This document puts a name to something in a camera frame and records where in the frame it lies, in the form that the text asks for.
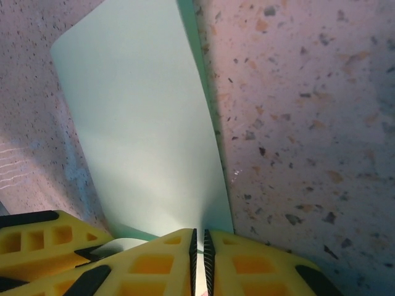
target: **terrazzo surface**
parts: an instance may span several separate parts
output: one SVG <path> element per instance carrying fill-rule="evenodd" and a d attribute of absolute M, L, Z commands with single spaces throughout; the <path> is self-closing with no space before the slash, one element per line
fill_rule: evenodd
<path fill-rule="evenodd" d="M 0 201 L 105 221 L 49 48 L 98 1 L 0 0 Z M 196 0 L 238 234 L 395 290 L 395 0 Z"/>

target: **granite surface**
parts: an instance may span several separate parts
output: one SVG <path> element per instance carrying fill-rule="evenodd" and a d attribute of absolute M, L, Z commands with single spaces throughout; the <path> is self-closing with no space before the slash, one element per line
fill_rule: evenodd
<path fill-rule="evenodd" d="M 49 48 L 101 0 L 0 0 L 0 201 L 104 217 Z M 395 290 L 395 0 L 196 0 L 235 230 Z"/>

